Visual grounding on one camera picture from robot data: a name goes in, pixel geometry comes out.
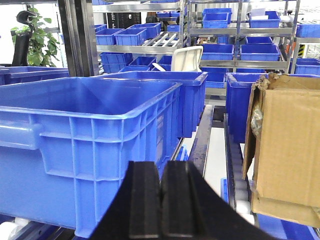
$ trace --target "white roller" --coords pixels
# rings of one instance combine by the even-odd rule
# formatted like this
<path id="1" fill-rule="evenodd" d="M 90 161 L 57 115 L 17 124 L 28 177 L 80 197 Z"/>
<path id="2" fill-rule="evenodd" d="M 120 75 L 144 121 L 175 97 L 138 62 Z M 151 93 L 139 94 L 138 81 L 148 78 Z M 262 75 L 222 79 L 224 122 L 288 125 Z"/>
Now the white roller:
<path id="1" fill-rule="evenodd" d="M 5 221 L 0 224 L 0 240 L 9 240 L 21 227 L 15 222 Z"/>
<path id="2" fill-rule="evenodd" d="M 235 201 L 236 212 L 238 214 L 249 214 L 251 213 L 251 205 L 248 201 L 236 200 Z"/>

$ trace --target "shelf rack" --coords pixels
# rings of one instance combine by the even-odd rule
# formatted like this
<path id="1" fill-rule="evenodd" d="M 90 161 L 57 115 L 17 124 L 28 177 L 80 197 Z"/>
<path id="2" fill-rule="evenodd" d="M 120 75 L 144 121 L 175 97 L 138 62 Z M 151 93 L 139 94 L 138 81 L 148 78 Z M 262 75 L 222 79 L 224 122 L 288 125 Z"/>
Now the shelf rack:
<path id="1" fill-rule="evenodd" d="M 320 45 L 320 38 L 315 37 L 295 37 L 295 48 L 294 48 L 294 54 L 293 54 L 293 60 L 292 60 L 292 67 L 291 67 L 291 74 L 295 73 L 296 65 L 297 65 L 297 58 L 299 54 L 299 47 L 301 44 L 308 44 L 308 45 Z"/>
<path id="2" fill-rule="evenodd" d="M 289 2 L 296 2 L 295 16 L 292 27 L 279 28 L 249 28 L 248 21 L 242 20 L 243 3 L 251 2 L 285 2 L 284 14 L 287 14 Z M 195 37 L 218 37 L 229 36 L 235 37 L 233 60 L 202 60 L 201 66 L 210 66 L 217 68 L 251 68 L 251 69 L 275 69 L 289 72 L 290 59 L 293 53 L 293 43 L 297 28 L 298 13 L 301 0 L 189 0 L 187 5 L 188 20 L 188 44 L 196 45 Z M 232 23 L 233 27 L 228 28 L 199 28 L 198 4 L 218 4 L 218 3 L 237 3 L 238 12 L 236 23 Z M 280 61 L 243 61 L 239 60 L 239 47 L 241 37 L 280 37 L 279 49 L 281 51 Z M 286 53 L 287 40 L 289 40 L 289 52 Z"/>

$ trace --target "small blue bin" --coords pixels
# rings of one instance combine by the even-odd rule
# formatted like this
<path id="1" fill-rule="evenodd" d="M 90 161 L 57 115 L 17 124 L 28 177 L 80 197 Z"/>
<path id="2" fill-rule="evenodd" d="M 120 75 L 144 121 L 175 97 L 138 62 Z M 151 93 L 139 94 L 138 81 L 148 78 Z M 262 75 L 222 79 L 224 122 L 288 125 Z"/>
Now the small blue bin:
<path id="1" fill-rule="evenodd" d="M 277 29 L 280 24 L 280 17 L 276 11 L 266 11 L 265 15 L 268 15 L 267 20 L 252 20 L 249 19 L 249 26 L 252 29 Z"/>
<path id="2" fill-rule="evenodd" d="M 202 11 L 203 16 L 206 14 L 217 14 L 217 13 L 227 13 L 228 24 L 231 23 L 232 8 L 205 8 Z"/>
<path id="3" fill-rule="evenodd" d="M 153 63 L 157 61 L 156 57 L 151 56 L 138 56 L 135 60 L 133 60 L 129 66 L 147 66 L 153 67 Z"/>
<path id="4" fill-rule="evenodd" d="M 171 11 L 170 14 L 171 14 L 172 18 L 180 17 L 180 12 L 179 11 Z"/>
<path id="5" fill-rule="evenodd" d="M 123 28 L 106 28 L 95 33 L 96 44 L 98 45 L 115 45 L 115 34 L 123 31 Z"/>
<path id="6" fill-rule="evenodd" d="M 117 45 L 140 46 L 147 40 L 147 30 L 128 28 L 116 33 L 114 36 Z"/>
<path id="7" fill-rule="evenodd" d="M 245 38 L 246 44 L 273 44 L 269 36 L 248 36 Z"/>
<path id="8" fill-rule="evenodd" d="M 158 64 L 171 65 L 171 61 L 172 61 L 172 55 L 165 55 L 159 60 Z"/>
<path id="9" fill-rule="evenodd" d="M 232 60 L 234 46 L 231 44 L 203 44 L 202 60 Z"/>
<path id="10" fill-rule="evenodd" d="M 168 25 L 166 26 L 167 32 L 180 32 L 180 25 L 174 24 L 174 25 Z"/>
<path id="11" fill-rule="evenodd" d="M 111 74 L 111 73 L 117 73 L 124 67 L 128 66 L 127 63 L 108 63 L 108 64 L 102 64 L 103 66 L 103 71 L 106 74 Z"/>
<path id="12" fill-rule="evenodd" d="M 294 73 L 320 75 L 320 60 L 316 58 L 297 58 Z"/>
<path id="13" fill-rule="evenodd" d="M 161 32 L 161 23 L 135 24 L 128 29 L 146 29 L 146 39 L 153 39 Z"/>
<path id="14" fill-rule="evenodd" d="M 150 67 L 148 66 L 125 66 L 122 68 L 119 73 L 123 72 L 131 72 L 131 71 L 150 71 Z"/>
<path id="15" fill-rule="evenodd" d="M 207 72 L 205 87 L 214 89 L 223 89 L 225 87 L 225 76 L 228 68 L 201 67 L 202 72 Z"/>
<path id="16" fill-rule="evenodd" d="M 100 54 L 103 64 L 129 64 L 132 62 L 132 53 L 102 52 Z"/>
<path id="17" fill-rule="evenodd" d="M 240 57 L 247 61 L 278 61 L 280 51 L 275 44 L 246 44 L 240 46 Z"/>
<path id="18" fill-rule="evenodd" d="M 157 11 L 156 12 L 156 16 L 158 18 L 170 18 L 171 17 L 171 13 L 169 11 Z"/>
<path id="19" fill-rule="evenodd" d="M 129 161 L 162 174 L 177 146 L 180 86 L 94 77 L 1 86 L 0 213 L 89 238 Z"/>
<path id="20" fill-rule="evenodd" d="M 107 29 L 107 24 L 94 25 L 95 32 L 99 32 L 99 31 L 101 31 L 103 29 Z"/>
<path id="21" fill-rule="evenodd" d="M 226 29 L 228 27 L 229 13 L 207 13 L 203 16 L 204 29 Z"/>
<path id="22" fill-rule="evenodd" d="M 159 64 L 160 67 L 162 67 L 166 72 L 170 72 L 171 71 L 171 64 Z M 160 72 L 157 68 L 153 68 L 151 71 L 156 71 L 156 72 Z"/>
<path id="23" fill-rule="evenodd" d="M 162 80 L 182 83 L 179 94 L 178 137 L 191 138 L 200 121 L 206 94 L 206 72 L 132 71 L 107 76 L 115 79 Z"/>
<path id="24" fill-rule="evenodd" d="M 0 86 L 5 85 L 6 84 L 6 79 L 5 79 L 5 75 L 9 74 L 10 71 L 7 68 L 0 68 Z"/>
<path id="25" fill-rule="evenodd" d="M 6 69 L 9 70 L 9 73 L 4 75 L 4 83 L 6 85 L 69 77 L 67 68 L 11 66 Z"/>
<path id="26" fill-rule="evenodd" d="M 298 24 L 296 36 L 298 38 L 320 38 L 320 24 Z"/>
<path id="27" fill-rule="evenodd" d="M 248 73 L 248 74 L 264 74 L 266 71 L 259 68 L 237 68 L 237 73 Z"/>

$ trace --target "metal shelf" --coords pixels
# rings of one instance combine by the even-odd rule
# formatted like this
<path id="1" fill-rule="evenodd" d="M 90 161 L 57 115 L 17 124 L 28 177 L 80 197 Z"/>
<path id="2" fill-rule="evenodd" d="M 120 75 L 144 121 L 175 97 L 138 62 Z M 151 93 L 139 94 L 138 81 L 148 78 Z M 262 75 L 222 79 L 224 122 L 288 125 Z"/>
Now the metal shelf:
<path id="1" fill-rule="evenodd" d="M 160 35 L 148 40 L 142 46 L 97 45 L 96 49 L 99 53 L 173 54 L 174 51 L 178 49 L 179 40 L 174 40 L 175 38 L 178 38 L 178 36 L 177 33 L 173 32 L 161 32 Z"/>
<path id="2" fill-rule="evenodd" d="M 276 69 L 286 70 L 286 61 L 246 61 L 246 60 L 202 60 L 200 66 L 217 68 L 242 68 L 242 69 Z"/>
<path id="3" fill-rule="evenodd" d="M 131 13 L 131 12 L 160 12 L 160 11 L 175 11 L 181 9 L 181 3 L 166 2 L 166 3 L 146 3 L 133 2 L 138 4 L 110 4 L 110 5 L 95 5 L 94 13 Z"/>

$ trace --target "brown cardboard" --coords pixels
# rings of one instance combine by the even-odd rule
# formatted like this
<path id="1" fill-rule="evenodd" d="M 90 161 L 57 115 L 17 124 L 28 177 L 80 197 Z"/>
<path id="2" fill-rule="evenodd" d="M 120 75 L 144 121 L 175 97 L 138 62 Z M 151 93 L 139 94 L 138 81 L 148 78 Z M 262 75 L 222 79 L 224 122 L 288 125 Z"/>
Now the brown cardboard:
<path id="1" fill-rule="evenodd" d="M 252 86 L 248 110 L 243 176 L 254 156 L 252 210 L 302 224 L 307 216 L 309 225 L 318 226 L 319 79 L 270 74 L 269 80 Z"/>

